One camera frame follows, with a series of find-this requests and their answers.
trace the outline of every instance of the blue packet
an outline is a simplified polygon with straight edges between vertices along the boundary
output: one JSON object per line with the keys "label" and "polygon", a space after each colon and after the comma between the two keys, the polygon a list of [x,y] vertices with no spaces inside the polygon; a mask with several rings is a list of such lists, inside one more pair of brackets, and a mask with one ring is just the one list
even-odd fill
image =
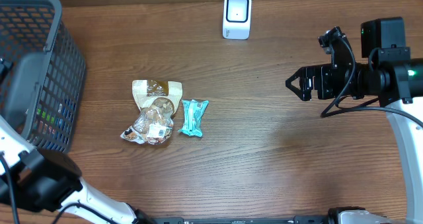
{"label": "blue packet", "polygon": [[191,101],[182,100],[182,104],[184,105],[185,121],[182,129],[178,132],[182,132],[183,134],[189,136],[196,135],[198,137],[202,137],[203,132],[200,129],[201,117],[203,116],[209,101],[198,102],[194,99]]}

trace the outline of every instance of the white label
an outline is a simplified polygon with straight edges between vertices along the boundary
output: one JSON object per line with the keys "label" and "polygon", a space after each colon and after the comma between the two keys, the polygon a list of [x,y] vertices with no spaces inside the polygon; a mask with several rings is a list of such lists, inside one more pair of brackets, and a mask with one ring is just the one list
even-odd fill
{"label": "white label", "polygon": [[147,137],[164,138],[166,129],[166,126],[150,124],[150,129],[148,131]]}

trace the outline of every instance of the plastic basket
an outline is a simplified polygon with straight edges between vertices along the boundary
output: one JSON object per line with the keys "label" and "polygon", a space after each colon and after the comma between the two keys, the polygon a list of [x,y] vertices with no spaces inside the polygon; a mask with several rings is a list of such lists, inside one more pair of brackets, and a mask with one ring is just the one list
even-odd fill
{"label": "plastic basket", "polygon": [[85,59],[59,0],[0,0],[0,115],[33,145],[68,152]]}

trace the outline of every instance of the light blue wrapper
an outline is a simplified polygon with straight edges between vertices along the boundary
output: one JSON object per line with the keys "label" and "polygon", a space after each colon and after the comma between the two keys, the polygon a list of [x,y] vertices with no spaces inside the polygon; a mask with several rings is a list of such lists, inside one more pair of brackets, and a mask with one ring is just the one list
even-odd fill
{"label": "light blue wrapper", "polygon": [[183,134],[189,136],[195,135],[202,137],[203,132],[200,129],[201,117],[203,116],[209,101],[198,102],[194,99],[191,101],[182,100],[182,104],[184,105],[185,121],[184,126],[178,132],[182,132]]}

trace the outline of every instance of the green indicator light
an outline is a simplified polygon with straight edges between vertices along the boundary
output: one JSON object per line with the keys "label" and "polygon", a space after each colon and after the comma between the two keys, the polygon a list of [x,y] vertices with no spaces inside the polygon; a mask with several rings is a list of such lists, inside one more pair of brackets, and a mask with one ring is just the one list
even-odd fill
{"label": "green indicator light", "polygon": [[408,76],[415,76],[416,75],[416,72],[415,71],[413,71],[413,70],[408,70]]}

